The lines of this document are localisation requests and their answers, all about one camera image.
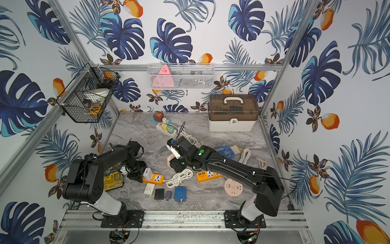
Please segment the orange power strip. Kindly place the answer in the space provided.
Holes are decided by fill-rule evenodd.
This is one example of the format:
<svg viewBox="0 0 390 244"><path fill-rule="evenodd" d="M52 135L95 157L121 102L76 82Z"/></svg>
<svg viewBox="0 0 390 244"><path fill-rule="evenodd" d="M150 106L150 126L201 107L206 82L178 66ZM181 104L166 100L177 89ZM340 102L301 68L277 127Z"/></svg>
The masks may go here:
<svg viewBox="0 0 390 244"><path fill-rule="evenodd" d="M147 180L145 177L142 177L143 183L155 184L157 186L162 186L164 184L164 176L160 174L153 174L150 180Z"/></svg>
<svg viewBox="0 0 390 244"><path fill-rule="evenodd" d="M197 173L197 180L199 183L220 179L222 177L223 175L212 171L201 171Z"/></svg>

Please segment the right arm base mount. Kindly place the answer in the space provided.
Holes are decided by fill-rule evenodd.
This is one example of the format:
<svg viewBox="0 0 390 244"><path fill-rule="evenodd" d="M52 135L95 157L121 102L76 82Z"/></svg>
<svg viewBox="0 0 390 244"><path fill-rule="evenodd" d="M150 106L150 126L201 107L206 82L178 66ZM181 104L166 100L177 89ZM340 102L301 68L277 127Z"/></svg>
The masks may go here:
<svg viewBox="0 0 390 244"><path fill-rule="evenodd" d="M255 229L260 227L260 229L265 229L267 227L264 215L260 215L255 220L250 221L239 215L238 212L238 210L226 210L224 212L224 224L226 228Z"/></svg>

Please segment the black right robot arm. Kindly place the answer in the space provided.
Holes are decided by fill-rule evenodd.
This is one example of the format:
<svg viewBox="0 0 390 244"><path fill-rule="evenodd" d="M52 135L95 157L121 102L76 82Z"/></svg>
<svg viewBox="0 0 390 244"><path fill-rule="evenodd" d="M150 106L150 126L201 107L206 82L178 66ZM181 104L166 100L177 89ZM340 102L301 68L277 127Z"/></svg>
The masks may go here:
<svg viewBox="0 0 390 244"><path fill-rule="evenodd" d="M212 147L196 147L184 137L167 141L167 149L175 156L175 161L184 163L194 170L212 171L222 174L246 187L251 188L255 196L244 202L240 216L254 221L260 215L275 217L284 193L282 178L272 167L255 168L229 159Z"/></svg>

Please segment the small grey plug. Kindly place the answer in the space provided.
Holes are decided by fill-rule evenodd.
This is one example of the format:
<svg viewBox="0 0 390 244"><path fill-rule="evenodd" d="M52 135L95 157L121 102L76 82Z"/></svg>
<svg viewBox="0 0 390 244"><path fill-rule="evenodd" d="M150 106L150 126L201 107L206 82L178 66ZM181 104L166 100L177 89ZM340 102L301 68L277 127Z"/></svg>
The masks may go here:
<svg viewBox="0 0 390 244"><path fill-rule="evenodd" d="M169 202L169 200L172 198L172 192L171 191L167 191L166 194L165 194L165 200L166 202Z"/></svg>

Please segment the white charger plug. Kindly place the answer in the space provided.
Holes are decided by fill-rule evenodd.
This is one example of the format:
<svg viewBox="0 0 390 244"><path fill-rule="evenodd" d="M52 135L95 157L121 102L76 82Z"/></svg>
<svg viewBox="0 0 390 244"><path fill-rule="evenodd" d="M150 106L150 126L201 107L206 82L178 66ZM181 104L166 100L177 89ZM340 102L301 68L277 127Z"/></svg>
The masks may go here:
<svg viewBox="0 0 390 244"><path fill-rule="evenodd" d="M145 187L145 190L144 190L144 195L146 197L151 196L153 194L153 192L154 192L154 189L155 189L155 184L147 183L147 185Z"/></svg>

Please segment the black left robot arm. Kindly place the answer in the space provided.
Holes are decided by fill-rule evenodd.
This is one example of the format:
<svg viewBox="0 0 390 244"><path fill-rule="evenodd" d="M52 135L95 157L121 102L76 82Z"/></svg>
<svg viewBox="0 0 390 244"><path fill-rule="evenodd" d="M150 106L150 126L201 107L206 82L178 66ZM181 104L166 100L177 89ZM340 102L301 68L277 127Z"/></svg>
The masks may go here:
<svg viewBox="0 0 390 244"><path fill-rule="evenodd" d="M146 163L139 160L143 154L143 146L130 140L126 145L116 145L96 157L74 160L63 187L63 198L87 204L110 217L125 214L125 204L104 190L105 173L119 163L128 179L142 183L147 168Z"/></svg>

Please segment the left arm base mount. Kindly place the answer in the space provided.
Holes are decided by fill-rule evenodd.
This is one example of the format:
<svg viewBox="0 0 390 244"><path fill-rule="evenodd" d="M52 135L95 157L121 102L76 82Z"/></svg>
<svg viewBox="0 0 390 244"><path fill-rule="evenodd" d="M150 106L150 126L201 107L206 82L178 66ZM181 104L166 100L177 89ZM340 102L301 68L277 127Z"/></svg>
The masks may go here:
<svg viewBox="0 0 390 244"><path fill-rule="evenodd" d="M144 222L145 212L142 210L127 210L117 216L103 215L101 228L141 228Z"/></svg>

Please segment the pink cube adapter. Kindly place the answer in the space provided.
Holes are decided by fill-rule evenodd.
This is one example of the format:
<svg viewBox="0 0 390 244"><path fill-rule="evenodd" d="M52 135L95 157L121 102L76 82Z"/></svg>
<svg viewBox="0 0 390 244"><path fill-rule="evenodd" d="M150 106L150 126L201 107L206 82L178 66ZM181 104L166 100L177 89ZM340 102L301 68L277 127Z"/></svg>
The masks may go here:
<svg viewBox="0 0 390 244"><path fill-rule="evenodd" d="M178 159L173 154L167 157L167 165L169 167L174 168L177 164L178 164Z"/></svg>

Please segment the round pink power socket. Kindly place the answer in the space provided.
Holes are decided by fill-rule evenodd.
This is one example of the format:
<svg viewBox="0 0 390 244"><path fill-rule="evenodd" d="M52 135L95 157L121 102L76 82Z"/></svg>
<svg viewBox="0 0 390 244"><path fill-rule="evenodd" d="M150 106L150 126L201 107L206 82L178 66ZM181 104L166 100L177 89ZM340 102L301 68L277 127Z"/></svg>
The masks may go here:
<svg viewBox="0 0 390 244"><path fill-rule="evenodd" d="M229 197L238 197L243 192L243 185L235 180L227 179L224 183L224 191Z"/></svg>

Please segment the blue cube adapter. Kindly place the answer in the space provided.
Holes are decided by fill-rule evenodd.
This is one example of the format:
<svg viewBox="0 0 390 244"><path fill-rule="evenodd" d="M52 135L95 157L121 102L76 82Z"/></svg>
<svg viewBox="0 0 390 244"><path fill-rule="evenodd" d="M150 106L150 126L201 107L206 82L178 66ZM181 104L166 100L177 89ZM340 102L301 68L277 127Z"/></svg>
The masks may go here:
<svg viewBox="0 0 390 244"><path fill-rule="evenodd" d="M176 187L174 191L174 201L175 202L186 202L187 199L187 188L186 187Z"/></svg>

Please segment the black charger plug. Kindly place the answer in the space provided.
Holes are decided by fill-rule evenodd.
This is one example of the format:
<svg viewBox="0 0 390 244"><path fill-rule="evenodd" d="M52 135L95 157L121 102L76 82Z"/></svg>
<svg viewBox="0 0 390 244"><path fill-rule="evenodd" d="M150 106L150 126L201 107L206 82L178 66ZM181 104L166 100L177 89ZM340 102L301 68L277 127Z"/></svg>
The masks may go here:
<svg viewBox="0 0 390 244"><path fill-rule="evenodd" d="M165 190L164 189L156 189L154 194L155 200L163 200L165 198Z"/></svg>

